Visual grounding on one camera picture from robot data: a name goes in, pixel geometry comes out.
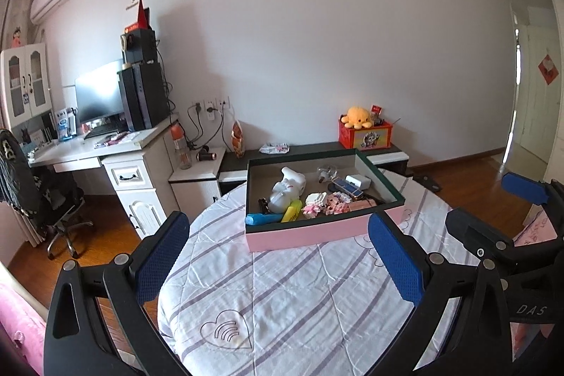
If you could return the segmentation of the red paper bag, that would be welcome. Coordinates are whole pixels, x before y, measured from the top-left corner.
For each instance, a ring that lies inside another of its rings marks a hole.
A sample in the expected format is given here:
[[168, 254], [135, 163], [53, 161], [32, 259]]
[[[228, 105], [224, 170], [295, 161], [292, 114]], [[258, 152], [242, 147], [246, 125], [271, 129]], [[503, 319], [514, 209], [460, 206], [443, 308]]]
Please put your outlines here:
[[125, 8], [124, 33], [142, 29], [150, 30], [150, 11], [144, 8], [142, 0], [132, 0]]

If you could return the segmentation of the red cartoon storage box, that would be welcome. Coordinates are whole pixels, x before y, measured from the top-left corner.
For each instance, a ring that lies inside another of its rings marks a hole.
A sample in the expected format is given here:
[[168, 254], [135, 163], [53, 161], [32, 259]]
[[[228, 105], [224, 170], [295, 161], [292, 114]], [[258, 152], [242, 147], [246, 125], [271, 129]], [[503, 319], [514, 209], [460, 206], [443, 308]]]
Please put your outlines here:
[[383, 121], [375, 127], [355, 130], [339, 123], [338, 142], [345, 149], [360, 151], [387, 149], [391, 147], [393, 127], [393, 124]]

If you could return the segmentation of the black low tv cabinet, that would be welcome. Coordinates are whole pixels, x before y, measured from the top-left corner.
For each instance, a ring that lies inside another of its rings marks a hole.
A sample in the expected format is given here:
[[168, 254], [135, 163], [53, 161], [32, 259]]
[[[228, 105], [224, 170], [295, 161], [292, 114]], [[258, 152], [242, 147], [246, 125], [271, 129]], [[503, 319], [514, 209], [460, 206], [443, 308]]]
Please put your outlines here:
[[[344, 151], [345, 148], [335, 141], [290, 146], [290, 151], [287, 154], [267, 155], [258, 150], [247, 150], [241, 158], [238, 158], [235, 153], [226, 153], [222, 159], [218, 175], [220, 194], [222, 196], [227, 194], [247, 180], [247, 167], [252, 160], [273, 159], [277, 162], [286, 162], [292, 158], [312, 159], [327, 155], [335, 156], [337, 152]], [[389, 148], [364, 151], [363, 153], [376, 167], [403, 177], [411, 175], [408, 171], [409, 156], [394, 144]]]

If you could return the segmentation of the yellow octopus plush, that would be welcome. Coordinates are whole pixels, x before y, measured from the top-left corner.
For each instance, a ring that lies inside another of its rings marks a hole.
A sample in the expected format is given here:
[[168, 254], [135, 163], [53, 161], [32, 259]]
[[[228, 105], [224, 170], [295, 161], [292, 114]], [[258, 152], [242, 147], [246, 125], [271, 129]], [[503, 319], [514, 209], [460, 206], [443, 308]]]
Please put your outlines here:
[[373, 127], [370, 112], [362, 107], [353, 106], [348, 109], [346, 115], [342, 116], [340, 122], [347, 129], [368, 129]]

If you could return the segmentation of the yellow highlighter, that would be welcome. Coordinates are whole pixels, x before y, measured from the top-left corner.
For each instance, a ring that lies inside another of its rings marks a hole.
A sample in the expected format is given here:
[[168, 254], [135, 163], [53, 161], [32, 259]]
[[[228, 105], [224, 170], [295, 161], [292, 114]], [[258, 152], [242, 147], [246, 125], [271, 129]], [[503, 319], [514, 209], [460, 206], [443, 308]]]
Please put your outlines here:
[[302, 209], [302, 201], [300, 199], [295, 199], [290, 203], [290, 205], [286, 209], [281, 221], [283, 223], [296, 221], [300, 215], [301, 209]]

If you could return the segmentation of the blue highlighter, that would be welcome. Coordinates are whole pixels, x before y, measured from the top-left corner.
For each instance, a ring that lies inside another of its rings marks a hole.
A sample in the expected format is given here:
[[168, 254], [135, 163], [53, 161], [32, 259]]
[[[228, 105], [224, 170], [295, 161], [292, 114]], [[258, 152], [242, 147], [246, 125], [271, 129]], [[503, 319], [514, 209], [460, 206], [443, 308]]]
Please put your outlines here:
[[283, 214], [247, 214], [245, 217], [245, 224], [247, 226], [260, 226], [264, 224], [277, 223], [282, 221]]

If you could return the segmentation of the black computer tower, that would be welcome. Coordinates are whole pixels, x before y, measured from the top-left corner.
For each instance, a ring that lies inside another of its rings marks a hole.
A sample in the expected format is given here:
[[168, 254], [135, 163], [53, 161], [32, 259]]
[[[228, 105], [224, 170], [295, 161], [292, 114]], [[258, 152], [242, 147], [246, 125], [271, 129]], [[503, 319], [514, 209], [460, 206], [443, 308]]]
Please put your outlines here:
[[130, 132], [155, 128], [170, 115], [161, 65], [136, 63], [118, 71], [123, 112]]

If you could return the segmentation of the red door decoration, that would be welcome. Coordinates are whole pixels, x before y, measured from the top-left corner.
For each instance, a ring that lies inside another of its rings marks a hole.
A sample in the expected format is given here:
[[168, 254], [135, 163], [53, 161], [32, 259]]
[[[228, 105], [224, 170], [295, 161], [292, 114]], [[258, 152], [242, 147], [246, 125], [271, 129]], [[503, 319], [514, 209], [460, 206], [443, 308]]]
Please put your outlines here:
[[556, 77], [559, 76], [556, 64], [553, 62], [552, 57], [546, 54], [538, 64], [538, 70], [544, 78], [547, 85], [551, 85]]

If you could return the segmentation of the white bedside cabinet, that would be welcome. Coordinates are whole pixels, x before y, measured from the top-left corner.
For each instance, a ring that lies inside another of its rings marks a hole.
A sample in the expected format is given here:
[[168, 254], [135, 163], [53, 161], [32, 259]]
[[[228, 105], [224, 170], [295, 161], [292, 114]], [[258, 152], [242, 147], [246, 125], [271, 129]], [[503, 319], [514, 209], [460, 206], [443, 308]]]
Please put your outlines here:
[[200, 161], [197, 153], [191, 152], [189, 169], [178, 167], [168, 179], [181, 212], [194, 221], [204, 210], [221, 197], [219, 170], [226, 149], [211, 148], [215, 158]]

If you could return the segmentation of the pink storage box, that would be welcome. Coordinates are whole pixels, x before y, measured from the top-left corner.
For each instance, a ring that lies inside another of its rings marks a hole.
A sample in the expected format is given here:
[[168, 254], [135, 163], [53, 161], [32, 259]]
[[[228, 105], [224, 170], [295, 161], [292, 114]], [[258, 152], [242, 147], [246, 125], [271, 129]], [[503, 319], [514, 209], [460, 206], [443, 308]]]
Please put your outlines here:
[[246, 185], [251, 252], [361, 236], [376, 212], [399, 222], [405, 203], [400, 187], [356, 149], [254, 159]]

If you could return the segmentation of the white power adapter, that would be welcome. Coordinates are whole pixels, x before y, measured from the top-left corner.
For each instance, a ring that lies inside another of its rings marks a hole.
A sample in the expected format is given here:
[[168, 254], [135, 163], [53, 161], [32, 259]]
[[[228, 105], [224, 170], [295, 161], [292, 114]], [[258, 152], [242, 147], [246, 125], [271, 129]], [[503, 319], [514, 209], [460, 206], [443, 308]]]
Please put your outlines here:
[[369, 189], [372, 183], [370, 178], [367, 178], [365, 175], [360, 174], [347, 175], [345, 177], [345, 180], [362, 191]]

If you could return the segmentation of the black bathroom scale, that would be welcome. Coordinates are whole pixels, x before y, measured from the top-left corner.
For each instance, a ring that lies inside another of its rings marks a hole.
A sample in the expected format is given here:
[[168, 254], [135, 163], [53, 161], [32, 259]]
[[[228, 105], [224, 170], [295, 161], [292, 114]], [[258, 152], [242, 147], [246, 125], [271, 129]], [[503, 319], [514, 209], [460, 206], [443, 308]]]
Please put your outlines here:
[[434, 194], [438, 194], [442, 191], [442, 186], [431, 178], [430, 175], [414, 175], [413, 180]]

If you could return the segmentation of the black hair clip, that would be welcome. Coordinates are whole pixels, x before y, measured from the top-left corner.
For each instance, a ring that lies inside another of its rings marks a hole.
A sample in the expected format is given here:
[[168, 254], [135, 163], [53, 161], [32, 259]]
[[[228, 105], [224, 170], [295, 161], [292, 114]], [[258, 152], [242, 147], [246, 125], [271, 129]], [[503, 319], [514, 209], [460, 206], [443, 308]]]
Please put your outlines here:
[[258, 204], [262, 214], [264, 215], [270, 214], [269, 204], [265, 198], [259, 198]]

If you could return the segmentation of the rose gold cylinder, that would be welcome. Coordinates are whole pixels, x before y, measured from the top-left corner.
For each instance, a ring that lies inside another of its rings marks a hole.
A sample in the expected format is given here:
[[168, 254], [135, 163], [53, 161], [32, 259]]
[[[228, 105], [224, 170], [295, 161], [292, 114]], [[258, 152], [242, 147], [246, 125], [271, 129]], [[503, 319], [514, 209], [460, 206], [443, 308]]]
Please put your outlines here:
[[378, 205], [379, 204], [374, 199], [366, 198], [366, 199], [359, 199], [358, 201], [351, 201], [348, 204], [348, 208], [350, 212], [356, 212], [358, 210], [370, 209]]

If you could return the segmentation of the black computer monitor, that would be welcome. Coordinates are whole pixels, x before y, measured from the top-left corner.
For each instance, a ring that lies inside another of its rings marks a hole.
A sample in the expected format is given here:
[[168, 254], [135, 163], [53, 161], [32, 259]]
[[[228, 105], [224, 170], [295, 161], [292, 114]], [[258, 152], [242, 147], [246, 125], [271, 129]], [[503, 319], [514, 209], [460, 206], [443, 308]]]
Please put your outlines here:
[[80, 123], [117, 116], [123, 112], [118, 78], [121, 68], [121, 61], [112, 61], [94, 70], [88, 70], [75, 80]]

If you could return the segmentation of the wall power outlets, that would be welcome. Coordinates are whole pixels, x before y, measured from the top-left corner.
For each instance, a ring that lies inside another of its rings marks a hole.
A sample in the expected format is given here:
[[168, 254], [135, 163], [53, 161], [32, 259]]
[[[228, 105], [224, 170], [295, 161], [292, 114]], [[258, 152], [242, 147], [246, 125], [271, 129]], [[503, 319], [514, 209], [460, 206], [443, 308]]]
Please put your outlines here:
[[193, 99], [190, 105], [201, 109], [200, 115], [204, 120], [215, 121], [222, 113], [224, 116], [231, 110], [231, 99], [228, 96], [211, 99]]

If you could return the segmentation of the black office chair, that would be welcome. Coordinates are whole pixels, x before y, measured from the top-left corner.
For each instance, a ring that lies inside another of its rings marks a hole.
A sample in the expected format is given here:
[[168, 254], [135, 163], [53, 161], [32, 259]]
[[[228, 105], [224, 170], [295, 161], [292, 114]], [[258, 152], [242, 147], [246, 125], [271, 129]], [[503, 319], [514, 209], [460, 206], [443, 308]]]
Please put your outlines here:
[[92, 225], [80, 214], [85, 203], [83, 190], [70, 173], [32, 168], [7, 129], [1, 131], [1, 201], [25, 217], [40, 237], [51, 239], [47, 247], [50, 260], [55, 257], [53, 246], [58, 240], [66, 242], [72, 258], [79, 258], [70, 233]]

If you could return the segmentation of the round table striped cloth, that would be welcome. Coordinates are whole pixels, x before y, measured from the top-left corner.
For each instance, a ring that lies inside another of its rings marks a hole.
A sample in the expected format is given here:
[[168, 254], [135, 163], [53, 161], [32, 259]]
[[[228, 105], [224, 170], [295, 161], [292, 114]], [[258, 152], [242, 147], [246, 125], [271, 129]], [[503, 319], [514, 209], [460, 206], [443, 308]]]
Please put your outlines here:
[[164, 341], [194, 375], [361, 375], [412, 311], [367, 236], [252, 253], [237, 187], [192, 223], [161, 288]]

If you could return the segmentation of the black speaker box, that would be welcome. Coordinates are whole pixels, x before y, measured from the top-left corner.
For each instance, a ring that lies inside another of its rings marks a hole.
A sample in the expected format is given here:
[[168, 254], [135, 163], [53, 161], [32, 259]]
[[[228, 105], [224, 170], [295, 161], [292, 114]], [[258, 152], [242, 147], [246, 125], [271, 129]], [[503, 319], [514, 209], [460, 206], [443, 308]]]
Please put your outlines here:
[[135, 29], [121, 35], [121, 50], [126, 64], [158, 60], [156, 34], [150, 29]]

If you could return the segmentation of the white computer desk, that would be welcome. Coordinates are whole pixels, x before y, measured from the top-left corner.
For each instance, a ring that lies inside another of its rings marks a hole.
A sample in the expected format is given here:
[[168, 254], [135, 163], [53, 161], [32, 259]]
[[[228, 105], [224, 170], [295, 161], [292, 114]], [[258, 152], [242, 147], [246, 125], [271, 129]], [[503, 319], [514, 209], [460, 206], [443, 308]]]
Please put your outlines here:
[[177, 120], [169, 116], [152, 129], [130, 132], [108, 146], [98, 147], [99, 136], [81, 135], [34, 154], [29, 164], [51, 166], [58, 173], [104, 169], [126, 217], [143, 239], [179, 209], [169, 183], [175, 168], [170, 126]]

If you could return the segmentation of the blue product box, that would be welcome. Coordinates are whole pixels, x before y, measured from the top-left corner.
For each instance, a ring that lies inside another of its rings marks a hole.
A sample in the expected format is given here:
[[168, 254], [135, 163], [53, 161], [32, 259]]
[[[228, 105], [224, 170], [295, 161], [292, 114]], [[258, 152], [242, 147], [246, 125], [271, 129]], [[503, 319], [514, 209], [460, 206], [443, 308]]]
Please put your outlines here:
[[55, 112], [57, 137], [60, 142], [67, 141], [78, 135], [76, 109], [73, 107]]

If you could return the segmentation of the pink brick donut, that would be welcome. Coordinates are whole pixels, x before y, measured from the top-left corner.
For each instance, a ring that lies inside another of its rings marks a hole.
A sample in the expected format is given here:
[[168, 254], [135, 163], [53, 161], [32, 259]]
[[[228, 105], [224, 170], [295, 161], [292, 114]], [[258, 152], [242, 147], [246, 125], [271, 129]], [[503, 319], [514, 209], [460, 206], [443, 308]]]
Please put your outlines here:
[[326, 216], [346, 214], [350, 211], [350, 201], [340, 193], [327, 195], [323, 207]]

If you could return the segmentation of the orange snack bag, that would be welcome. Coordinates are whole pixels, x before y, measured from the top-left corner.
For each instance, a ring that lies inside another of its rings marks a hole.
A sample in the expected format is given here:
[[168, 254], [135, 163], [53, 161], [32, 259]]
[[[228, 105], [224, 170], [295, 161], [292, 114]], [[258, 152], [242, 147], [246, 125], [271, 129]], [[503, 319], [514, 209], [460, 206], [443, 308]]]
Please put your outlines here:
[[245, 142], [242, 126], [238, 120], [234, 120], [231, 128], [231, 145], [237, 158], [245, 155]]

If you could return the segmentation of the white glass door cabinet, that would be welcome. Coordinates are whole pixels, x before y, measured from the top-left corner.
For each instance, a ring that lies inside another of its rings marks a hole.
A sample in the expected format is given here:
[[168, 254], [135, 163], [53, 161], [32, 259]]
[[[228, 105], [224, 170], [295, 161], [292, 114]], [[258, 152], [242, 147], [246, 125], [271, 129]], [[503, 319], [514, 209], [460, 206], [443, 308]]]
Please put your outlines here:
[[8, 129], [51, 110], [46, 45], [1, 52], [1, 108]]

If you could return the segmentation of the patterned pouch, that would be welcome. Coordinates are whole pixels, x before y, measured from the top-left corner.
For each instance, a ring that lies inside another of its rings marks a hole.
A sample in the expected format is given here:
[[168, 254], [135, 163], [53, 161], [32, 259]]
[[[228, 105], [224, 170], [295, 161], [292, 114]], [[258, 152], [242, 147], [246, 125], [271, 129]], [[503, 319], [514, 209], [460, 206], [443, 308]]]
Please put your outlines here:
[[287, 143], [265, 143], [259, 148], [259, 153], [263, 155], [286, 155], [290, 152]]

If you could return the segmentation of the cartoon doll figure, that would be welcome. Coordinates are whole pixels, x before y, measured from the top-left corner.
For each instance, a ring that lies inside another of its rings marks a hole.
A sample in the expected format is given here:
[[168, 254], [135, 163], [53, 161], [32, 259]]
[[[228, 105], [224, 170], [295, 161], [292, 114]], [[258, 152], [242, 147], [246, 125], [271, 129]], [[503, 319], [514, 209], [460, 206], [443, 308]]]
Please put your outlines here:
[[22, 30], [17, 27], [12, 34], [12, 48], [19, 48], [24, 46], [24, 39], [22, 38]]

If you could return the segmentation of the pink white brick figure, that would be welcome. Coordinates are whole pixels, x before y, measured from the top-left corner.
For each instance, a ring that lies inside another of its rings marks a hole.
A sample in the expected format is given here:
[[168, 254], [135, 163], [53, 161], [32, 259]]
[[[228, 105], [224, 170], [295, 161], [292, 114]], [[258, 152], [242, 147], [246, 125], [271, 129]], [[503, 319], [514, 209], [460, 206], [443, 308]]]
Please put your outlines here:
[[306, 218], [316, 218], [319, 214], [323, 214], [323, 207], [327, 193], [311, 193], [305, 198], [302, 214]]

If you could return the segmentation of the pink bed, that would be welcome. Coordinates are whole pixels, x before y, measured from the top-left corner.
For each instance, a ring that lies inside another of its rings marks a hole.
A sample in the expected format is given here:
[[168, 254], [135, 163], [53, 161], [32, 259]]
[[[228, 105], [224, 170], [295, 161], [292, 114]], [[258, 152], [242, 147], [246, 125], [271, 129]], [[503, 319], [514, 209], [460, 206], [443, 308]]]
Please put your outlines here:
[[1, 264], [1, 325], [23, 361], [43, 375], [46, 322], [34, 305], [28, 291]]

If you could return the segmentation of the orange cap bottle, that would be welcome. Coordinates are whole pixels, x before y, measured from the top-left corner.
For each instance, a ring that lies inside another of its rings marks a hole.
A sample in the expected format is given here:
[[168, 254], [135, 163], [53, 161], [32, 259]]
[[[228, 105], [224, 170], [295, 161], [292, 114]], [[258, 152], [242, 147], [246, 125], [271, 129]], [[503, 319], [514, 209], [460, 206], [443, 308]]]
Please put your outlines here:
[[170, 127], [170, 133], [179, 168], [182, 170], [189, 169], [192, 162], [183, 127], [179, 122], [175, 122]]

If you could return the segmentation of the black keyboard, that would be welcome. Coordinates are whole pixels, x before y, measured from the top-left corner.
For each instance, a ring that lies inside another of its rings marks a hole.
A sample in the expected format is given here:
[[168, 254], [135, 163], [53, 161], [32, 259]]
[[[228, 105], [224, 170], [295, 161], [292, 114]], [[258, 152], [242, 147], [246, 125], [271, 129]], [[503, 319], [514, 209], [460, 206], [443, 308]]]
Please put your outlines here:
[[119, 134], [120, 132], [127, 132], [128, 128], [127, 125], [124, 123], [112, 122], [98, 125], [91, 129], [90, 132], [85, 135], [85, 139], [101, 136], [101, 135], [111, 135], [111, 134]]

